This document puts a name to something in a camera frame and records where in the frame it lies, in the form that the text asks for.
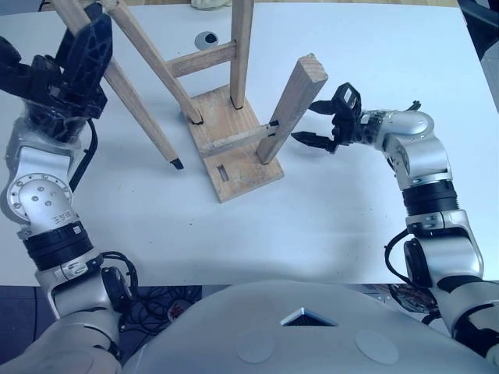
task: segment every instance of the wood grain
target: wood grain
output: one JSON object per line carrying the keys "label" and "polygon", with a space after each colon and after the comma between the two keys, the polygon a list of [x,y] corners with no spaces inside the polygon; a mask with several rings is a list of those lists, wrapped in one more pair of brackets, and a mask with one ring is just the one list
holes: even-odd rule
{"label": "wood grain", "polygon": [[[57,13],[64,21],[71,33],[76,34],[85,27],[90,19],[83,11],[76,0],[54,0]],[[139,123],[140,127],[149,136],[157,149],[161,152],[168,162],[179,159],[179,156],[168,141],[152,114],[147,111],[138,93],[133,88],[132,83],[126,77],[122,68],[115,58],[111,58],[108,68],[104,73],[104,78],[108,81],[111,88],[116,92],[123,104]]]}
{"label": "wood grain", "polygon": [[[203,113],[204,119],[202,125],[188,122],[189,130],[198,149],[216,140],[259,126],[248,101],[244,102],[242,109],[234,109],[228,86],[203,93],[193,99]],[[284,176],[277,159],[273,159],[267,165],[262,165],[256,150],[257,145],[253,143],[203,159],[221,203]],[[223,168],[228,177],[226,182],[224,182],[220,168]]]}
{"label": "wood grain", "polygon": [[214,156],[233,150],[239,146],[246,146],[251,143],[258,142],[268,136],[274,136],[279,128],[279,125],[266,124],[258,127],[253,127],[250,130],[240,132],[239,134],[227,136],[224,139],[215,140],[212,143],[205,144],[199,151],[201,157]]}
{"label": "wood grain", "polygon": [[199,72],[211,66],[231,61],[234,57],[235,42],[229,41],[228,43],[208,48],[204,51],[194,52],[190,55],[166,61],[165,64],[170,72],[172,72],[172,75],[178,78],[179,76],[186,76],[192,72]]}
{"label": "wood grain", "polygon": [[253,6],[253,0],[237,0],[232,3],[231,38],[235,41],[235,58],[231,61],[230,90],[232,103],[236,109],[244,105]]}
{"label": "wood grain", "polygon": [[112,19],[122,29],[123,33],[129,38],[136,50],[147,61],[147,64],[153,69],[159,79],[172,93],[173,97],[179,102],[180,108],[187,117],[194,123],[201,123],[203,119],[201,114],[195,108],[190,100],[186,90],[180,82],[172,75],[165,60],[161,57],[158,49],[154,46],[151,39],[147,36],[142,26],[130,12],[126,3],[121,0],[103,0],[104,7]]}
{"label": "wood grain", "polygon": [[275,136],[258,144],[257,155],[262,164],[274,159],[326,81],[324,67],[313,54],[298,59],[270,120],[277,122],[279,129]]}
{"label": "wood grain", "polygon": [[[79,0],[82,5],[88,5],[94,0]],[[190,4],[190,0],[125,0],[127,5],[165,5]],[[340,3],[369,3],[369,4],[401,4],[401,5],[430,5],[458,8],[458,0],[255,0],[255,2],[340,2]],[[54,10],[51,3],[44,5],[42,10]]]}

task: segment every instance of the circular hole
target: circular hole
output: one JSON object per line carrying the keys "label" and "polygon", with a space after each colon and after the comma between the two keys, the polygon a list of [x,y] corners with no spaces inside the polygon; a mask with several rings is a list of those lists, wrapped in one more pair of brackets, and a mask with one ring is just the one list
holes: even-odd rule
{"label": "circular hole", "polygon": [[197,34],[194,44],[201,51],[212,48],[218,44],[218,36],[212,31],[203,31],[202,33]]}
{"label": "circular hole", "polygon": [[217,37],[215,37],[212,33],[209,33],[206,37],[204,37],[204,40],[207,42],[207,43],[214,43],[215,41],[217,41]]}

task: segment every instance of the upside-down wooden stool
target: upside-down wooden stool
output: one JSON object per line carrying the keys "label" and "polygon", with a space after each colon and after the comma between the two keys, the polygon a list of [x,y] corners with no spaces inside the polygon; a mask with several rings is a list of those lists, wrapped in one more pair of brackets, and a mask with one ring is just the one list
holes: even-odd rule
{"label": "upside-down wooden stool", "polygon": [[[76,0],[52,1],[72,33],[78,32],[90,22]],[[222,203],[284,176],[275,156],[327,81],[324,68],[313,55],[299,58],[271,120],[260,125],[245,98],[253,0],[232,2],[231,41],[170,61],[163,60],[123,0],[101,2],[179,102]],[[177,80],[180,76],[228,61],[231,68],[227,86],[191,98]],[[130,91],[131,86],[122,87],[122,83],[127,79],[114,59],[111,60],[104,76],[126,107],[133,114],[134,111],[137,112],[136,103],[127,104],[122,97],[126,95],[120,94],[123,88]],[[134,114],[139,123],[143,116],[152,118],[141,103],[139,107],[139,113]],[[165,158],[173,161],[171,159],[176,157],[175,151],[169,153],[161,150],[161,145],[165,144],[165,134],[157,125],[141,125]]]}

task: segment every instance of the silver robot arm segment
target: silver robot arm segment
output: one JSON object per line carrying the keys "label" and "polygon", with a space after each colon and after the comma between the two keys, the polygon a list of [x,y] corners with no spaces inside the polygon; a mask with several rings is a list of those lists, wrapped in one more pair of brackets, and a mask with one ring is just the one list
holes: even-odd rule
{"label": "silver robot arm segment", "polygon": [[20,224],[18,236],[57,319],[0,373],[120,370],[119,318],[131,294],[118,269],[101,267],[103,255],[72,207],[68,178],[86,121],[106,104],[99,82],[112,56],[111,19],[97,3],[86,12],[92,22],[75,36],[66,31],[55,58],[37,55],[31,65],[0,37],[0,90],[26,105],[7,147],[0,205]]}
{"label": "silver robot arm segment", "polygon": [[414,236],[404,244],[410,281],[434,295],[454,339],[499,366],[499,285],[482,279],[483,258],[459,209],[445,148],[419,106],[415,101],[407,111],[362,111],[360,94],[345,83],[330,101],[310,106],[334,115],[333,140],[311,132],[292,135],[330,153],[361,143],[384,154],[402,191],[406,231]]}
{"label": "silver robot arm segment", "polygon": [[131,296],[118,269],[101,268],[101,252],[71,205],[68,172],[80,142],[58,143],[29,128],[23,116],[12,131],[2,212],[21,225],[18,236],[58,320],[0,373],[45,372],[48,364],[66,372],[76,356],[94,366],[90,372],[119,372],[119,317]]}

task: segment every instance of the wooden leg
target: wooden leg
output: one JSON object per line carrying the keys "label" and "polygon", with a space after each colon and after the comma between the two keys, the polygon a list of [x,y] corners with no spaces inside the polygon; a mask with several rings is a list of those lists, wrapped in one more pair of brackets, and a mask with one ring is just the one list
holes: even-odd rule
{"label": "wooden leg", "polygon": [[271,123],[277,121],[279,129],[257,147],[262,164],[272,161],[326,81],[327,74],[313,54],[298,60],[272,115]]}
{"label": "wooden leg", "polygon": [[[90,19],[76,0],[52,0],[55,10],[66,24],[69,31],[77,34],[83,29]],[[133,88],[131,82],[126,78],[117,61],[112,58],[104,73],[105,79],[116,92],[123,104],[128,108],[139,125],[161,152],[163,157],[171,162],[176,168],[182,169],[182,163],[168,141],[166,135],[156,123],[154,117],[144,107],[142,100]]]}
{"label": "wooden leg", "polygon": [[253,0],[235,0],[232,2],[232,40],[235,41],[236,45],[235,58],[231,61],[230,92],[235,109],[240,109],[244,105],[253,4]]}
{"label": "wooden leg", "polygon": [[184,90],[180,82],[170,72],[167,64],[161,57],[161,54],[153,45],[153,42],[144,32],[137,22],[128,6],[123,0],[104,0],[104,7],[108,14],[123,30],[130,39],[137,51],[147,61],[163,84],[172,93],[173,97],[179,102],[180,108],[193,123],[201,123],[203,119],[201,114],[194,107],[189,95]]}

